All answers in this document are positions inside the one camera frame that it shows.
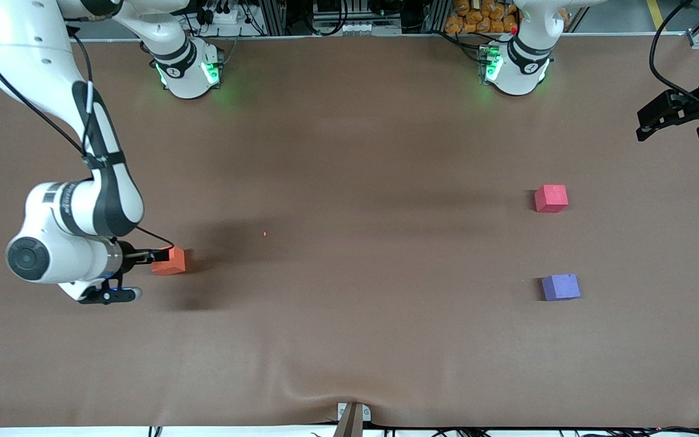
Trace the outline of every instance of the brown tabletop surface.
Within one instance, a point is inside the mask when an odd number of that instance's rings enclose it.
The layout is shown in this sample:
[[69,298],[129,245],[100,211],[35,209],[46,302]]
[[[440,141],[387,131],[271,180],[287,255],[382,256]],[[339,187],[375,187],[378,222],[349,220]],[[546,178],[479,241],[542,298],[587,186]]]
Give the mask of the brown tabletop surface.
[[[8,271],[31,187],[88,172],[0,91],[0,426],[311,423],[347,400],[381,425],[699,426],[699,141],[635,139],[665,89],[650,41],[563,38],[519,98],[435,37],[242,41],[189,101],[136,44],[89,44],[142,224],[194,258],[109,307]],[[697,85],[684,37],[658,51]],[[542,183],[571,205],[533,211]],[[563,273],[582,298],[543,302]]]

